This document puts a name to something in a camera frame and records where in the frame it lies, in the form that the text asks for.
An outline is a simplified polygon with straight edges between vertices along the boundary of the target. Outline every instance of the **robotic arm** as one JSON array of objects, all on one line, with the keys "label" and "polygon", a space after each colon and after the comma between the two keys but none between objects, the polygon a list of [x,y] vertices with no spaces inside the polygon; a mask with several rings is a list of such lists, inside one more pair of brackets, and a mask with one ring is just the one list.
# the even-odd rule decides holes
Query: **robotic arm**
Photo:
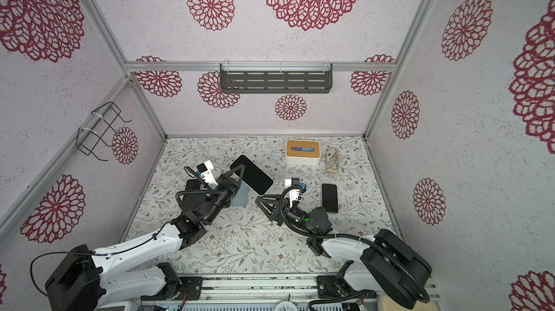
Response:
[{"label": "robotic arm", "polygon": [[[424,285],[432,272],[428,262],[387,229],[378,234],[357,237],[333,234],[326,209],[309,213],[298,208],[306,190],[298,178],[286,179],[288,187],[281,196],[264,196],[255,203],[271,221],[287,226],[304,236],[317,256],[348,259],[335,276],[335,287],[350,295],[358,290],[381,290],[399,305],[412,309],[416,301],[429,302]],[[288,206],[284,208],[284,198]]]},{"label": "robotic arm", "polygon": [[[93,311],[133,297],[165,300],[176,296],[181,281],[170,263],[128,270],[193,245],[206,234],[204,225],[212,224],[220,211],[230,206],[245,167],[239,165],[217,180],[209,161],[197,169],[199,172],[194,173],[186,168],[195,179],[187,181],[185,190],[176,193],[181,215],[160,230],[92,251],[87,245],[71,250],[45,284],[52,311]],[[375,236],[364,238],[331,234],[332,224],[324,208],[309,213],[298,208],[306,190],[300,180],[286,179],[285,184],[281,196],[259,197],[256,204],[269,220],[278,225],[286,223],[291,230],[308,236],[307,245],[317,256],[349,259],[335,277],[335,285],[343,295],[357,290],[383,290],[409,309],[417,300],[429,301],[423,285],[432,271],[430,265],[392,232],[381,229]]]},{"label": "robotic arm", "polygon": [[198,169],[196,179],[190,179],[185,190],[176,193],[181,215],[160,230],[92,251],[87,245],[71,250],[45,284],[52,311],[92,311],[142,295],[149,296],[143,300],[165,300],[177,295],[181,281],[170,263],[126,271],[161,254],[193,245],[206,234],[204,225],[212,224],[220,211],[230,206],[245,167],[239,165],[215,182],[210,162]]}]

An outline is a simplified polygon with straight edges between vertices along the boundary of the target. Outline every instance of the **table surface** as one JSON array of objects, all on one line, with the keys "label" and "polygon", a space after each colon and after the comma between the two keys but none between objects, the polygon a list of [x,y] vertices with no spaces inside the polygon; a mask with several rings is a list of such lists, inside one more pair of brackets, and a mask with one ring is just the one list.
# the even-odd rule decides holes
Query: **table surface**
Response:
[{"label": "table surface", "polygon": [[[380,228],[391,231],[393,225],[362,138],[318,137],[322,155],[328,147],[340,154],[336,175],[326,171],[325,158],[319,166],[287,165],[284,161],[286,137],[242,138],[172,138],[160,158],[147,192],[140,204],[127,239],[149,233],[180,214],[175,193],[185,189],[189,176],[185,166],[211,160],[214,176],[229,170],[229,165],[244,154],[264,170],[274,185],[267,194],[279,194],[285,177],[299,177],[307,191],[299,207],[312,210],[321,206],[321,185],[337,185],[339,213],[329,214],[334,229],[340,233],[367,235]],[[323,273],[337,272],[342,259],[316,257],[305,237],[293,233],[284,224],[278,226],[254,203],[256,193],[249,191],[246,207],[221,211],[208,233],[196,244],[179,252],[156,257],[141,266],[170,262],[178,274],[186,273]]]}]

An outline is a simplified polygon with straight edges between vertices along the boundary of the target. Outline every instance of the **black smartphone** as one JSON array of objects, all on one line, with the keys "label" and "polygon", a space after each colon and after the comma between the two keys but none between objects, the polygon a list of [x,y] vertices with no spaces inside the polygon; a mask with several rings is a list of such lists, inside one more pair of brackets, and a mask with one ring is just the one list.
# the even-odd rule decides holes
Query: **black smartphone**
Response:
[{"label": "black smartphone", "polygon": [[322,183],[322,207],[328,213],[339,212],[337,205],[337,186],[329,183]]},{"label": "black smartphone", "polygon": [[245,181],[250,189],[254,190],[259,196],[263,196],[270,189],[272,184],[274,184],[274,180],[272,180],[270,176],[267,176],[267,174],[248,159],[246,155],[240,155],[239,158],[233,161],[232,165],[229,166],[229,169],[233,169],[240,164],[245,166],[243,181]]}]

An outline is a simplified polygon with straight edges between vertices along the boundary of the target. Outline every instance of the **black triangular bracket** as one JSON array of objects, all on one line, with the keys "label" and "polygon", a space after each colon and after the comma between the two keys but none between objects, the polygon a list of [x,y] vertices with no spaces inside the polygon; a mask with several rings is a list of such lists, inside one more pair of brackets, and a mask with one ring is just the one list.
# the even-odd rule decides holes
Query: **black triangular bracket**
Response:
[{"label": "black triangular bracket", "polygon": [[283,224],[283,218],[279,213],[279,201],[281,195],[265,195],[263,197],[257,197],[254,202],[262,212],[266,215],[266,217],[270,221],[276,221],[279,226]]},{"label": "black triangular bracket", "polygon": [[[237,176],[239,176],[238,180],[236,180],[235,178],[232,177],[232,175],[237,170],[239,170],[239,175],[237,175]],[[229,180],[235,187],[237,187],[237,189],[239,189],[241,187],[241,182],[243,181],[243,175],[244,174],[245,174],[245,166],[243,164],[239,164],[238,166],[231,169],[230,171],[226,171],[223,174],[221,174],[220,177]]]}]

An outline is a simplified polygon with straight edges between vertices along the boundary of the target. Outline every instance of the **patterned wall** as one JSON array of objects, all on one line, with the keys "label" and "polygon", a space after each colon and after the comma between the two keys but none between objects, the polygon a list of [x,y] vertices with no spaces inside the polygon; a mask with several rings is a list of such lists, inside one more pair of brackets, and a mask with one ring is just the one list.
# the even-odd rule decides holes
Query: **patterned wall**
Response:
[{"label": "patterned wall", "polygon": [[442,310],[555,308],[555,0],[438,0],[371,150]]},{"label": "patterned wall", "polygon": [[[394,60],[419,1],[97,0],[130,60],[378,62]],[[216,72],[138,74],[178,135],[360,134],[386,77],[335,73],[327,95],[279,96],[225,95]]]},{"label": "patterned wall", "polygon": [[121,76],[77,0],[2,0],[0,40],[2,216]]},{"label": "patterned wall", "polygon": [[222,93],[218,72],[137,73],[168,134],[360,134],[387,75],[333,76],[328,94],[248,95]]},{"label": "patterned wall", "polygon": [[[0,0],[0,40],[3,216],[121,75],[78,0]],[[130,89],[116,102],[131,121],[115,121],[114,133],[107,134],[112,146],[95,148],[108,161],[77,152],[22,219],[19,232],[2,245],[1,310],[49,309],[28,274],[38,254],[83,243],[109,245],[121,236],[160,141]],[[103,128],[103,123],[96,127]],[[62,258],[37,262],[41,286]]]},{"label": "patterned wall", "polygon": [[126,57],[363,61],[399,52],[420,0],[96,0]]},{"label": "patterned wall", "polygon": [[[156,156],[159,137],[144,116],[130,88],[116,99],[121,116],[106,134],[108,144],[94,148],[93,155],[77,152],[58,180],[0,252],[0,310],[50,310],[45,297],[31,284],[28,267],[40,253],[66,251],[77,245],[89,248],[116,243],[127,225],[142,181]],[[105,118],[111,121],[112,114]],[[98,132],[106,129],[104,123]],[[96,140],[89,137],[85,145]],[[45,280],[63,254],[46,256],[34,265],[38,285]]]}]

